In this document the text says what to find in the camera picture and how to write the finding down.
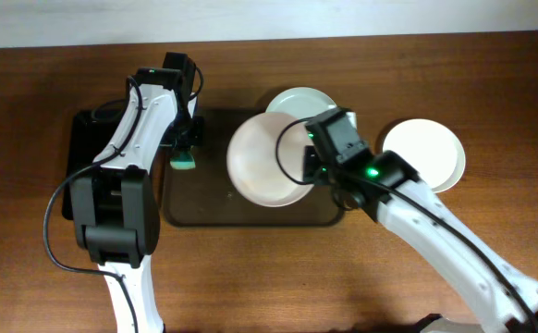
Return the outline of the pale blue plate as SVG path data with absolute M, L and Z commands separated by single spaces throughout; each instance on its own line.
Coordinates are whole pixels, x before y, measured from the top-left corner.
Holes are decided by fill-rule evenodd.
M 324 92 L 309 87 L 297 87 L 278 94 L 265 111 L 284 113 L 295 118 L 306 118 L 315 117 L 335 107 L 336 103 Z

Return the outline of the green yellow sponge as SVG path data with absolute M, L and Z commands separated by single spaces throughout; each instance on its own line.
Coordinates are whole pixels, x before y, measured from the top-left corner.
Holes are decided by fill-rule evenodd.
M 174 170 L 191 170 L 196 167 L 192 148 L 176 148 L 170 152 L 168 164 Z

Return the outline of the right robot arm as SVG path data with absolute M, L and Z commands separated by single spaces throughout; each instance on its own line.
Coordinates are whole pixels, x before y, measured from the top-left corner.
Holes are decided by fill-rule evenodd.
M 373 154 L 336 107 L 304 118 L 318 175 L 410 245 L 471 309 L 473 324 L 430 314 L 418 332 L 538 332 L 538 281 L 521 273 L 456 218 L 394 152 Z

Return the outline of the white plate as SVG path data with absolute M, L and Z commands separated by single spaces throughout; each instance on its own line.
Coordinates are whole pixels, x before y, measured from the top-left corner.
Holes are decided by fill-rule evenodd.
M 232 136 L 226 153 L 228 176 L 254 204 L 282 207 L 304 198 L 304 147 L 311 145 L 304 124 L 288 114 L 261 113 L 246 120 Z
M 466 154 L 458 136 L 430 119 L 399 122 L 384 136 L 382 150 L 406 160 L 433 192 L 454 187 L 466 169 Z

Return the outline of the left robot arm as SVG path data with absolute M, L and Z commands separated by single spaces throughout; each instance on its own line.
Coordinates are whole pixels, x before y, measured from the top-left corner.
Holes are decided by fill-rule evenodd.
M 152 166 L 159 149 L 178 155 L 173 167 L 193 169 L 202 144 L 196 113 L 203 75 L 185 54 L 169 52 L 160 68 L 127 79 L 125 109 L 109 142 L 68 178 L 75 236 L 104 277 L 120 332 L 163 332 L 152 278 L 161 220 Z

